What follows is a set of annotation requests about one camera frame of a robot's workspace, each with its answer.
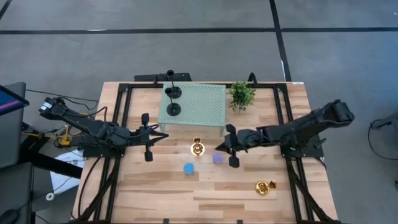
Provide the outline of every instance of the potted plant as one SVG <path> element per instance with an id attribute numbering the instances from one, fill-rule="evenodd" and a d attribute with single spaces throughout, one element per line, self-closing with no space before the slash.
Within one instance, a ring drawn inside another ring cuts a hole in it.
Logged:
<path id="1" fill-rule="evenodd" d="M 230 106 L 233 111 L 239 109 L 246 110 L 246 107 L 253 104 L 255 89 L 250 88 L 246 82 L 236 82 L 231 85 L 229 93 L 232 95 L 232 102 Z"/>

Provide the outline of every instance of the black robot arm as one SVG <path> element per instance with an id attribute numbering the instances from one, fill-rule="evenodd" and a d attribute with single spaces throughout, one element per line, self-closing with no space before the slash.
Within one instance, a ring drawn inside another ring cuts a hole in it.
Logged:
<path id="1" fill-rule="evenodd" d="M 127 146 L 146 146 L 146 161 L 153 160 L 150 147 L 157 141 L 169 136 L 155 131 L 154 129 L 158 127 L 157 124 L 148 126 L 149 115 L 147 113 L 141 116 L 142 126 L 135 131 L 130 131 L 127 128 L 120 127 L 118 124 L 95 120 L 71 110 L 61 97 L 46 98 L 39 112 L 46 119 L 64 121 L 81 130 L 84 134 L 94 138 L 98 146 L 108 146 L 110 149 Z"/>
<path id="2" fill-rule="evenodd" d="M 229 164 L 239 167 L 236 152 L 258 146 L 289 145 L 300 148 L 307 141 L 328 128 L 340 128 L 349 125 L 354 120 L 354 114 L 348 109 L 346 103 L 335 100 L 321 109 L 295 119 L 280 126 L 261 126 L 256 130 L 243 129 L 236 132 L 233 125 L 226 126 L 228 134 L 225 141 L 216 147 L 216 150 L 227 152 L 231 155 Z"/>

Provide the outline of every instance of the gold cup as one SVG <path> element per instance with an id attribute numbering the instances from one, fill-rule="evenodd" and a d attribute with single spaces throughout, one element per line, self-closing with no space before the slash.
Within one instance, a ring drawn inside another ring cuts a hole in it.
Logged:
<path id="1" fill-rule="evenodd" d="M 201 156 L 205 153 L 205 146 L 200 143 L 201 139 L 199 137 L 193 138 L 193 144 L 191 146 L 191 152 L 195 156 Z"/>
<path id="2" fill-rule="evenodd" d="M 265 181 L 259 181 L 256 183 L 256 192 L 260 196 L 266 196 L 270 189 L 276 189 L 277 184 L 275 181 L 269 182 L 269 184 Z"/>

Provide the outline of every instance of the wooden tabletop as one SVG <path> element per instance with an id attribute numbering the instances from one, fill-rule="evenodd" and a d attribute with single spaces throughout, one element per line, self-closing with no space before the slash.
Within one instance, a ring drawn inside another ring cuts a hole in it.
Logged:
<path id="1" fill-rule="evenodd" d="M 98 108 L 108 107 L 108 121 L 113 117 L 118 85 L 118 82 L 106 82 L 103 86 Z M 287 86 L 294 118 L 310 112 L 305 86 L 293 83 L 287 83 Z M 127 121 L 129 129 L 141 125 L 142 113 L 149 113 L 150 124 L 157 122 L 161 93 L 161 88 L 133 89 Z M 280 98 L 286 122 L 282 93 Z M 234 113 L 228 108 L 226 124 L 233 124 L 237 129 L 278 125 L 272 89 L 257 89 L 254 99 L 254 105 L 246 111 Z M 226 101 L 231 101 L 228 92 Z M 97 119 L 103 119 L 103 114 L 99 114 Z M 228 165 L 227 154 L 223 154 L 222 164 L 213 163 L 214 148 L 223 142 L 223 138 L 210 134 L 211 131 L 189 126 L 168 126 L 166 131 L 170 136 L 152 148 L 152 162 L 145 162 L 144 146 L 126 149 L 126 155 L 121 160 L 112 223 L 162 223 L 164 218 L 169 218 L 171 223 L 236 223 L 239 219 L 244 223 L 295 223 L 289 178 L 279 147 L 257 147 L 250 149 L 248 154 L 239 152 L 241 165 L 235 169 Z M 206 147 L 200 157 L 190 152 L 195 136 L 201 137 Z M 94 161 L 95 158 L 91 158 L 85 162 L 73 209 L 75 217 L 82 183 Z M 97 163 L 88 179 L 82 211 L 98 192 L 103 161 L 101 159 Z M 193 175 L 183 172 L 187 162 L 195 167 Z M 303 158 L 303 163 L 310 193 L 326 214 L 336 219 L 325 168 L 313 158 Z M 276 181 L 277 189 L 271 190 L 265 197 L 259 196 L 254 186 L 260 180 Z M 299 199 L 302 216 L 306 218 L 301 193 Z M 105 217 L 107 203 L 108 194 L 104 196 L 101 218 Z"/>

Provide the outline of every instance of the gray floor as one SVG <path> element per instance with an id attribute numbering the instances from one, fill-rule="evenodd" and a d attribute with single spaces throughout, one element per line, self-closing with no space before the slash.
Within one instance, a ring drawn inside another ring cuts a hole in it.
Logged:
<path id="1" fill-rule="evenodd" d="M 278 0 L 282 27 L 398 26 L 397 1 Z M 174 27 L 273 27 L 267 0 L 13 0 L 1 30 L 138 29 Z M 334 99 L 356 116 L 351 126 L 322 133 L 328 176 L 340 220 L 397 223 L 398 162 L 375 156 L 369 122 L 398 111 L 398 33 L 283 34 L 293 81 L 305 82 L 312 108 Z M 283 81 L 274 33 L 0 35 L 0 84 L 98 99 L 104 81 L 134 75 L 190 72 L 193 80 Z M 60 123 L 38 116 L 45 95 L 27 93 L 24 120 L 38 129 Z M 371 133 L 380 154 L 398 157 L 391 128 Z M 48 146 L 55 156 L 58 149 Z M 48 172 L 38 170 L 37 192 L 46 192 Z M 54 203 L 35 203 L 50 222 L 69 219 L 76 190 Z"/>

